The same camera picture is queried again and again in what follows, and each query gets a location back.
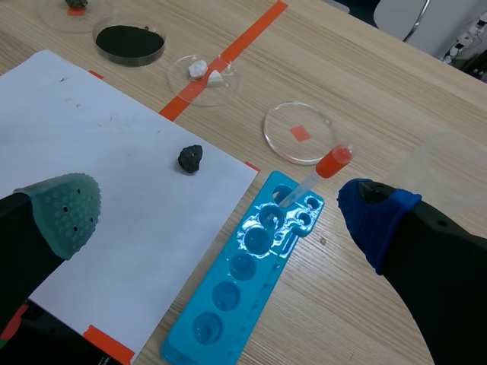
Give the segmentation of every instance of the red plastic square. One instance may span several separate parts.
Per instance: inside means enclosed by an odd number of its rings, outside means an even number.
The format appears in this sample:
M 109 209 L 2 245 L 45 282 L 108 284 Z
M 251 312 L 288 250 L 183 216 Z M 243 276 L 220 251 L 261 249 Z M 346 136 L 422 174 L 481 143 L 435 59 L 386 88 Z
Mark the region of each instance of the red plastic square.
M 307 132 L 306 128 L 303 127 L 302 125 L 298 125 L 297 127 L 293 127 L 290 129 L 290 131 L 293 134 L 293 136 L 296 137 L 298 142 L 306 141 L 307 139 L 311 138 L 311 136 Z
M 86 9 L 81 7 L 81 8 L 68 8 L 68 16 L 69 17 L 82 17 L 84 16 L 84 13 L 86 12 Z

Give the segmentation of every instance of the orange pipette bulb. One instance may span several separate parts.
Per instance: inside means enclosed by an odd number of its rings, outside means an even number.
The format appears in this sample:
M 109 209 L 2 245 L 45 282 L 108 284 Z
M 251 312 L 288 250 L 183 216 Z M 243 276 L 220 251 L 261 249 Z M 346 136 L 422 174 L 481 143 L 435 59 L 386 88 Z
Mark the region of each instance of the orange pipette bulb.
M 336 145 L 321 159 L 316 166 L 316 172 L 324 179 L 328 179 L 338 173 L 343 167 L 352 161 L 355 149 L 351 143 L 342 142 Z

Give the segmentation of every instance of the black powder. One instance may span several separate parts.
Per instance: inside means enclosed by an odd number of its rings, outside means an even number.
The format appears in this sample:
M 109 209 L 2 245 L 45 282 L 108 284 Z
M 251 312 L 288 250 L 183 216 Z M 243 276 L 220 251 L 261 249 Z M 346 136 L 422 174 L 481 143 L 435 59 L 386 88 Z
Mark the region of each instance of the black powder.
M 110 55 L 135 59 L 156 53 L 164 45 L 164 39 L 147 29 L 115 25 L 103 29 L 96 44 Z

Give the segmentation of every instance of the orange tape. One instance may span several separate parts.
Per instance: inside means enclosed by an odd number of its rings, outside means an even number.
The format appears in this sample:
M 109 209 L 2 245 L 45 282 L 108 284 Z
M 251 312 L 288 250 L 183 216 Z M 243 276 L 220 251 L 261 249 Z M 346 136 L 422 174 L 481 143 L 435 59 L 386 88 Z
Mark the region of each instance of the orange tape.
M 130 360 L 135 355 L 134 351 L 126 348 L 124 345 L 114 340 L 109 335 L 105 335 L 102 331 L 92 325 L 88 327 L 83 334 L 83 337 L 97 348 L 105 351 L 122 365 L 130 365 Z
M 83 17 L 86 12 L 86 8 L 68 8 L 69 17 Z
M 91 73 L 93 76 L 96 76 L 96 77 L 97 77 L 97 78 L 99 78 L 100 80 L 103 80 L 103 76 L 102 76 L 102 75 L 100 75 L 100 74 L 97 74 L 95 71 L 90 70 L 90 71 L 88 71 L 88 72 L 90 72 L 90 73 Z
M 260 169 L 258 167 L 255 167 L 254 165 L 252 165 L 250 162 L 248 161 L 245 161 L 245 164 L 248 166 L 248 167 L 251 167 L 253 168 L 255 171 L 257 171 L 258 173 L 260 172 Z
M 206 81 L 211 71 L 222 72 L 227 64 L 233 62 L 288 6 L 276 2 L 249 29 L 239 36 L 223 53 L 208 66 L 207 75 L 198 81 L 191 81 L 160 112 L 162 116 L 174 121 L 205 90 Z
M 311 138 L 311 136 L 307 132 L 306 128 L 303 127 L 302 125 L 298 125 L 297 127 L 293 127 L 289 130 L 291 131 L 293 136 L 296 137 L 298 142 L 306 141 L 307 139 Z

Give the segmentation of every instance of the clear plastic lid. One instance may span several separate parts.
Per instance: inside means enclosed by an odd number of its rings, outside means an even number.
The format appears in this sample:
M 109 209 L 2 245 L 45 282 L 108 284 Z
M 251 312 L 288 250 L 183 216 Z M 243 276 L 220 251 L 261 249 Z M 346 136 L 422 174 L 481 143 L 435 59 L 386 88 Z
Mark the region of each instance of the clear plastic lid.
M 205 75 L 192 78 L 189 67 L 201 61 L 207 66 Z M 208 80 L 213 71 L 220 74 L 221 82 L 211 86 Z M 178 59 L 169 67 L 167 80 L 175 95 L 198 106 L 217 106 L 233 97 L 240 86 L 240 76 L 233 64 L 207 55 L 189 55 Z
M 264 135 L 279 156 L 301 165 L 316 164 L 337 142 L 328 117 L 299 101 L 282 103 L 268 111 Z
M 37 13 L 48 27 L 63 33 L 89 33 L 113 13 L 112 0 L 88 0 L 85 8 L 70 8 L 66 0 L 38 0 Z

